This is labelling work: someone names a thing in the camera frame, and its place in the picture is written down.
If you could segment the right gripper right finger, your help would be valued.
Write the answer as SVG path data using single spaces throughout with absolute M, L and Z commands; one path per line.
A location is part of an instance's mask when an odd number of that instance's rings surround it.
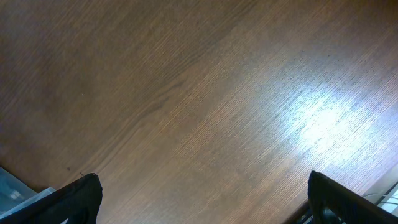
M 312 171 L 308 180 L 308 202 L 313 222 L 397 224 L 397 217 L 377 207 L 326 175 Z

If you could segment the clear plastic storage bin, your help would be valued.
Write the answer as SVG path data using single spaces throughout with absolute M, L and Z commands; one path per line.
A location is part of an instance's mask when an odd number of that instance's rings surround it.
M 28 207 L 54 192 L 55 189 L 49 187 L 37 193 L 1 168 L 1 219 Z

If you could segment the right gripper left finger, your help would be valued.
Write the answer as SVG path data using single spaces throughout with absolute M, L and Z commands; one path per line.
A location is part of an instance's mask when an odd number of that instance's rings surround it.
M 1 219 L 1 224 L 96 224 L 103 198 L 99 176 L 89 173 Z

